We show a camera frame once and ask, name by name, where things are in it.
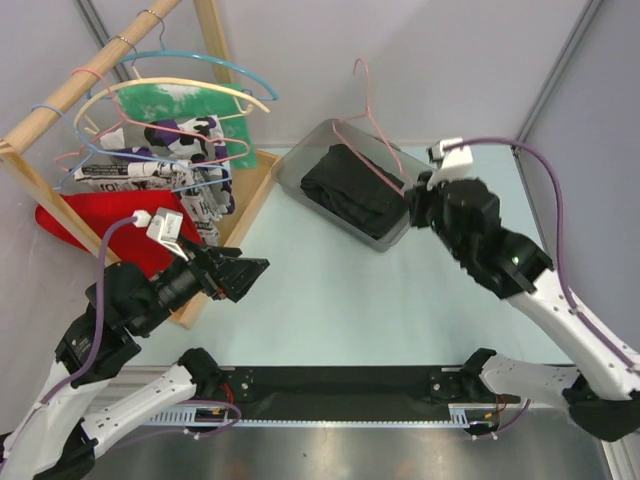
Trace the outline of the black trousers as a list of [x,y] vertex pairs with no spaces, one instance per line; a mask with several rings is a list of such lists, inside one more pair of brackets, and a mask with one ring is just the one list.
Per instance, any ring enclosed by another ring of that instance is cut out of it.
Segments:
[[408,211],[401,187],[396,176],[369,158],[359,159],[344,144],[330,146],[300,181],[308,198],[375,240]]

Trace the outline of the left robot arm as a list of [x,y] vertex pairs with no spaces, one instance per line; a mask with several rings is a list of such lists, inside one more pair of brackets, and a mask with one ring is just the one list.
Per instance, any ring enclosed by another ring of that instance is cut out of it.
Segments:
[[158,379],[96,414],[88,407],[141,351],[137,338],[203,293],[240,301],[269,266],[238,248],[185,243],[184,256],[152,277],[134,263],[99,273],[85,312],[55,349],[40,398],[20,425],[1,437],[4,479],[80,479],[118,440],[167,407],[209,400],[223,374],[202,348],[187,350]]

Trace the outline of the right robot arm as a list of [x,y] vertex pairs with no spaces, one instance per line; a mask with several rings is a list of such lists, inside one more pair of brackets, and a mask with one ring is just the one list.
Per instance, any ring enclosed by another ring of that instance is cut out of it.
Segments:
[[463,364],[463,393],[473,401],[514,395],[565,410],[607,442],[638,432],[636,354],[604,325],[583,319],[585,308],[570,302],[551,258],[502,226],[500,200],[486,184],[424,171],[405,197],[411,226],[430,228],[477,285],[526,315],[573,363],[535,364],[480,348]]

